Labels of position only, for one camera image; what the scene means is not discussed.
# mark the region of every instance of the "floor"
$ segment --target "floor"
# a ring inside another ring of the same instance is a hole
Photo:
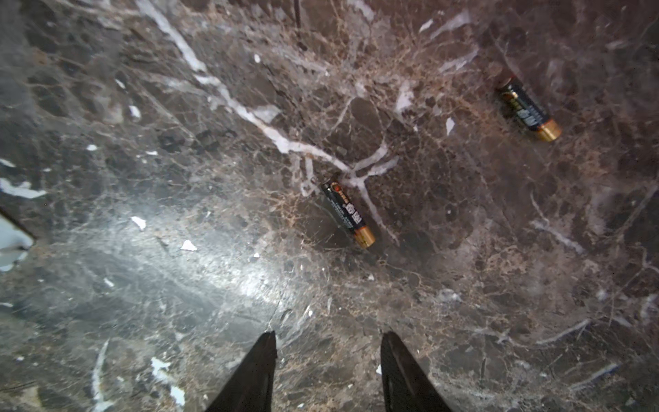
[[[0,2],[0,208],[37,239],[0,274],[0,409],[201,412],[266,330],[276,411],[383,411],[388,330],[455,411],[656,407],[658,16]]]

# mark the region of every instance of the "battery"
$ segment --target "battery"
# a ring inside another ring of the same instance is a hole
[[[359,214],[348,195],[343,192],[336,180],[330,179],[323,183],[323,192],[341,222],[353,235],[361,247],[367,248],[375,243],[373,232],[366,226],[364,218]]]
[[[517,77],[505,78],[497,87],[497,92],[515,112],[517,118],[540,139],[553,142],[561,135],[561,128],[556,121],[529,97]]]

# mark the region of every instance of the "brown marble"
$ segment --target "brown marble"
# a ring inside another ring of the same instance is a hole
[[[152,1],[0,4],[3,410],[202,411],[264,330],[278,411],[382,410],[387,330],[456,411],[657,406],[659,3]]]

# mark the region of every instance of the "gold battery end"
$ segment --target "gold battery end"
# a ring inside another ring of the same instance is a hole
[[[368,226],[357,229],[355,231],[355,239],[364,249],[375,243],[375,236],[373,236],[373,232],[371,232]]]
[[[555,120],[550,119],[547,123],[540,126],[536,133],[541,140],[544,140],[545,142],[553,142],[562,132],[563,131],[558,123],[556,123]]]

